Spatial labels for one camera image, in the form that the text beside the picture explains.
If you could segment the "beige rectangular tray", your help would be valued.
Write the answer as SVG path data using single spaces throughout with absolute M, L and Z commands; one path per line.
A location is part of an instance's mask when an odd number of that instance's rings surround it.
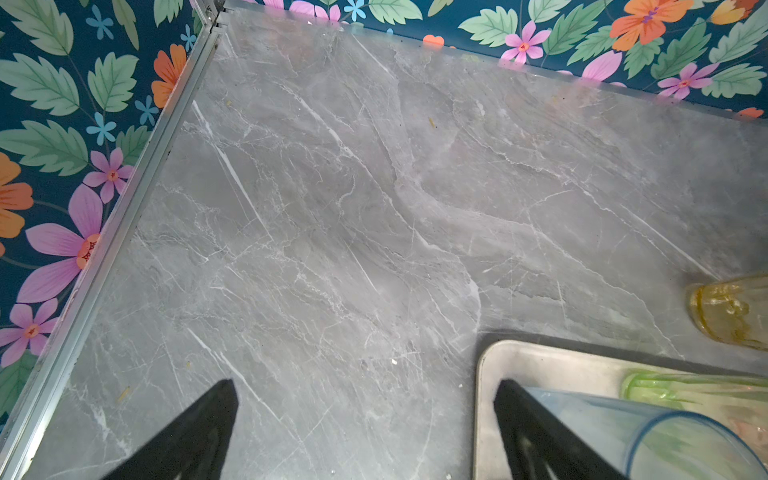
M 526 391 L 534 387 L 626 400 L 620 397 L 622 382 L 636 372 L 757 377 L 683 360 L 632 354 L 608 347 L 591 348 L 578 342 L 536 343 L 518 339 L 494 342 L 480 355 L 477 365 L 473 477 L 514 479 L 493 408 L 501 381 L 513 380 Z M 735 434 L 767 469 L 767 436 L 756 438 Z

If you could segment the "blue translucent tall cup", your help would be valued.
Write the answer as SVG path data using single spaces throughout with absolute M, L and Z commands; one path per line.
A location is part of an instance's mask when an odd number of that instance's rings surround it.
M 751 448 L 706 416 L 573 392 L 527 392 L 629 479 L 767 477 Z

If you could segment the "green translucent tall cup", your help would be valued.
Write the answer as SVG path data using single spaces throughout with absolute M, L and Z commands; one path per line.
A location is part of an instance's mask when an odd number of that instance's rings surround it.
M 767 436 L 767 381 L 757 377 L 636 372 L 622 382 L 620 397 L 698 413 L 740 436 Z

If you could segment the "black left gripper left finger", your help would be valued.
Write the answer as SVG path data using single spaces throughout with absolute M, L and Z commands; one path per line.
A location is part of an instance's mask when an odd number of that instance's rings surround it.
M 219 479 L 239 401 L 235 384 L 214 384 L 107 479 Z

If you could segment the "yellow translucent short cup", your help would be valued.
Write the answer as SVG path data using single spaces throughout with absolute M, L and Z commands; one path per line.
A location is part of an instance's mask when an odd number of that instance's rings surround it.
M 694 284 L 686 303 L 693 323 L 712 340 L 767 351 L 766 274 Z

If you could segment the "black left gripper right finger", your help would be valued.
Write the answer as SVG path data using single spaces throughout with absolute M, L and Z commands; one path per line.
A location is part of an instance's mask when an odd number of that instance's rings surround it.
M 517 382 L 500 382 L 493 408 L 514 479 L 625 477 Z

